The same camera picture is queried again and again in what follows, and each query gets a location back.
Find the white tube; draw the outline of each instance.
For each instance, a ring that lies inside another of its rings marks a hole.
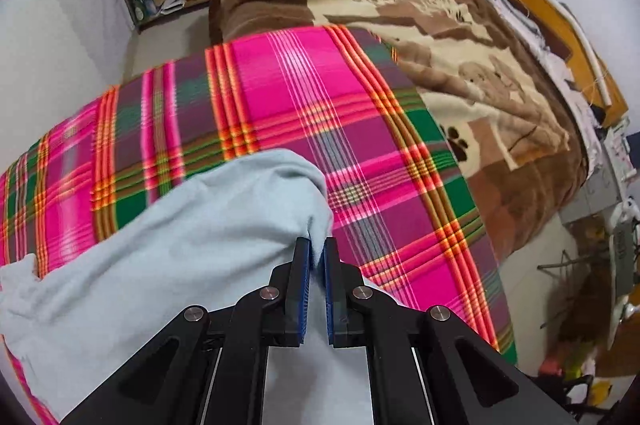
[[[566,19],[566,21],[574,29],[574,32],[578,37],[578,40],[580,41],[580,44],[582,45],[584,52],[587,54],[587,59],[589,60],[589,64],[591,66],[591,69],[593,70],[593,74],[596,77],[596,84],[598,86],[598,90],[600,91],[600,94],[602,95],[602,101],[604,102],[604,105],[606,107],[609,107],[612,104],[611,96],[609,95],[609,88],[607,87],[607,83],[604,81],[604,75],[602,74],[600,63],[596,58],[596,54],[593,52],[591,43],[589,43],[589,40],[587,39],[584,32],[582,31],[582,28],[580,27],[580,25],[574,19],[574,16],[571,15],[571,13],[564,6],[562,6],[562,4],[560,4],[556,0],[546,0],[546,1],[548,1],[558,11],[558,13]]]

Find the brown blanket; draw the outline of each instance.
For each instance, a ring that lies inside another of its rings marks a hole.
[[[211,41],[346,24],[391,43],[447,135],[499,261],[580,188],[584,147],[551,80],[486,0],[218,0]]]

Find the plaid cloth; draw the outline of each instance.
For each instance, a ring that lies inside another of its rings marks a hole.
[[[0,179],[0,265],[36,253],[43,277],[194,174],[284,147],[325,174],[343,261],[409,307],[450,307],[514,361],[478,209],[395,59],[364,30],[298,28],[215,46],[113,88]]]

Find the tiled floor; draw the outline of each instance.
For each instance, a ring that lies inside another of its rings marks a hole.
[[[209,46],[207,9],[187,12],[137,36],[130,59],[130,76],[170,59],[178,59]],[[577,254],[575,241],[556,215],[532,242],[515,252],[500,269],[507,294],[520,368],[534,375],[545,358],[547,344],[555,339],[560,319],[540,326],[564,307],[567,283],[537,265],[561,261],[562,250]]]

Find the paw print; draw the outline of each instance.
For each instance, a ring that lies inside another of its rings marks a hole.
[[[440,126],[440,130],[442,131],[442,134],[447,137],[449,147],[453,151],[453,155],[456,157],[456,160],[458,160],[458,163],[466,161],[465,149],[469,148],[469,144],[465,140],[462,140],[462,138],[460,138],[458,129],[450,127],[447,131],[445,131],[443,126]]]

